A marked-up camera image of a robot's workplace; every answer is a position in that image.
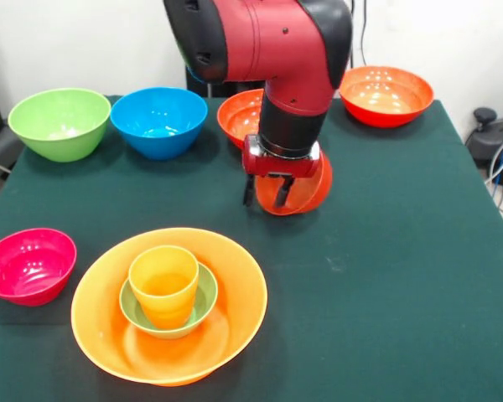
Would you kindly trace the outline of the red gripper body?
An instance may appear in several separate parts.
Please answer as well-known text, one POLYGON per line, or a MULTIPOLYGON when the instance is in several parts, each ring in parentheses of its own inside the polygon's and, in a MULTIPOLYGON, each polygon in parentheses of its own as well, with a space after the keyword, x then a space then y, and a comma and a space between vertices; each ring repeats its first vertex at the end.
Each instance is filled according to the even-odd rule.
POLYGON ((269 153, 260 143, 257 134, 247 135, 243 142, 242 165, 246 174, 265 177, 267 175, 310 178, 319 167, 321 150, 315 142, 303 158, 284 158, 269 153))

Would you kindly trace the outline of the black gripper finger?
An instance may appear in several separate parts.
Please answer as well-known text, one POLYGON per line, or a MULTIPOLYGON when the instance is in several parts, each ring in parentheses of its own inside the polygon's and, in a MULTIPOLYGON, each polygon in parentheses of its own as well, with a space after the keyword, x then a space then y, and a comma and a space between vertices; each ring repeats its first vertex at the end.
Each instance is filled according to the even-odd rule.
POLYGON ((253 174, 246 175, 246 185, 243 195, 243 204, 245 206, 251 206, 253 199, 255 197, 255 176, 253 174))
POLYGON ((276 208, 281 208, 285 205, 290 189, 293 186, 294 177, 289 175, 283 176, 283 183, 277 191, 277 196, 275 198, 274 206, 276 208))

